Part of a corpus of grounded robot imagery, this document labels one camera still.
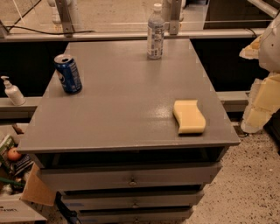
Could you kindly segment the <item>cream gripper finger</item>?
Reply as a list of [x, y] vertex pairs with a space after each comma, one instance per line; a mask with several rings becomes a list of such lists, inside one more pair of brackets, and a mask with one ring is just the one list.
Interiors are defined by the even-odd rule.
[[258, 36], [245, 48], [242, 48], [239, 56], [247, 60], [258, 60], [259, 59], [259, 48], [262, 36]]
[[255, 79], [248, 95], [241, 129], [256, 133], [280, 109], [280, 74], [270, 73], [264, 80]]

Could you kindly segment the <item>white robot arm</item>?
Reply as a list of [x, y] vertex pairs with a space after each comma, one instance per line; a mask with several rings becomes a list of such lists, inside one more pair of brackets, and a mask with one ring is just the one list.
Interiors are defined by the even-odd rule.
[[257, 59], [259, 66], [269, 71], [266, 78], [253, 82], [242, 116], [241, 129], [256, 133], [280, 109], [280, 14], [262, 35], [241, 50], [239, 56]]

